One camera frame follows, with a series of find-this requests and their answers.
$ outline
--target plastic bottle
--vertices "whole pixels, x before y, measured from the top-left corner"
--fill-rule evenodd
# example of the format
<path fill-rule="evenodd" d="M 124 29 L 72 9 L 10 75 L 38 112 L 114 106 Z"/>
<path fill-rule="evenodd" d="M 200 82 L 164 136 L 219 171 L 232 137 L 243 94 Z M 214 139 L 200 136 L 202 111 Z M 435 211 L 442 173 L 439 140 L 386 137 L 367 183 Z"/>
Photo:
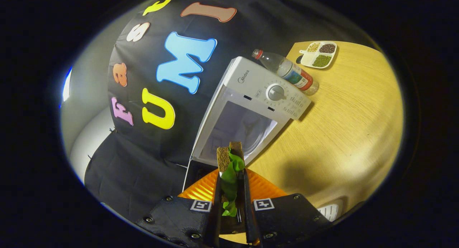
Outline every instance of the plastic bottle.
<path fill-rule="evenodd" d="M 254 50 L 252 57 L 259 60 L 264 67 L 277 74 L 277 76 L 304 91 L 306 95 L 313 95 L 317 92 L 318 82 L 287 58 L 275 53 L 263 52 L 263 50 L 259 49 Z"/>

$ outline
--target bottle label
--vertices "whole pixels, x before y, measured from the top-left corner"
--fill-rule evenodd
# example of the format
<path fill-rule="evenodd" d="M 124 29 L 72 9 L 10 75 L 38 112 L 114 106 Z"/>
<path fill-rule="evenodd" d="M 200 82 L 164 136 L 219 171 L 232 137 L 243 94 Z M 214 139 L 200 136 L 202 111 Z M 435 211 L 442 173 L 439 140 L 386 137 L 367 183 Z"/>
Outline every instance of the bottle label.
<path fill-rule="evenodd" d="M 302 91 L 307 90 L 313 83 L 311 75 L 295 64 L 292 65 L 290 72 L 282 78 Z"/>

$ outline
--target microwave window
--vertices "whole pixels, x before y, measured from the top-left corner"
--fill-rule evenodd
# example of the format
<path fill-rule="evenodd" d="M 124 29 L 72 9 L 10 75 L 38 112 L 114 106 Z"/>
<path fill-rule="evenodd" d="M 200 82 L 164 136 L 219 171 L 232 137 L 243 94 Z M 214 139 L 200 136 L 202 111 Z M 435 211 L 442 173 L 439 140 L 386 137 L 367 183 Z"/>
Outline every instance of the microwave window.
<path fill-rule="evenodd" d="M 218 147 L 228 146 L 230 142 L 242 142 L 246 158 L 276 124 L 272 119 L 228 101 L 205 142 L 200 157 L 216 160 Z"/>

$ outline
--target white wall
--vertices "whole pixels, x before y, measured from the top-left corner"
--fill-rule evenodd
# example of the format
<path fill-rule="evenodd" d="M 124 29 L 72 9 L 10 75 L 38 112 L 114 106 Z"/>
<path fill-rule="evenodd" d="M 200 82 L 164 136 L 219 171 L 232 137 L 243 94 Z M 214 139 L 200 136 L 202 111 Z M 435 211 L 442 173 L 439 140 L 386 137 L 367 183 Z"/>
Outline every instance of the white wall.
<path fill-rule="evenodd" d="M 69 160 L 70 165 L 82 183 L 85 182 L 85 171 L 90 161 L 88 155 L 92 157 L 100 144 L 110 134 L 110 128 L 113 130 L 115 126 L 113 125 L 110 108 L 107 107 L 84 127 L 75 140 Z"/>
<path fill-rule="evenodd" d="M 114 19 L 74 61 L 70 96 L 61 105 L 61 131 L 67 156 L 85 125 L 109 105 L 107 73 L 113 46 L 128 22 L 150 2 L 146 0 Z"/>
<path fill-rule="evenodd" d="M 92 156 L 110 134 L 109 128 L 114 129 L 107 82 L 113 46 L 133 16 L 149 5 L 151 0 L 146 0 L 114 19 L 74 61 L 70 96 L 61 105 L 61 132 L 66 155 L 82 182 L 90 161 L 88 155 Z"/>

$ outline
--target light fixture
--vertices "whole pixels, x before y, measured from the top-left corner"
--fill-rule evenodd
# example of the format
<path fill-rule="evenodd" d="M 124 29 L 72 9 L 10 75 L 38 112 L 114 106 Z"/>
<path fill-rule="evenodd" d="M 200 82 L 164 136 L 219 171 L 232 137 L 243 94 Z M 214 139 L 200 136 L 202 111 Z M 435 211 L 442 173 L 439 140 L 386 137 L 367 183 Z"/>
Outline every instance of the light fixture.
<path fill-rule="evenodd" d="M 67 78 L 65 79 L 64 90 L 62 91 L 63 101 L 66 101 L 67 98 L 69 98 L 70 96 L 70 76 L 71 75 L 72 75 L 72 68 L 70 68 L 70 71 L 67 74 Z"/>

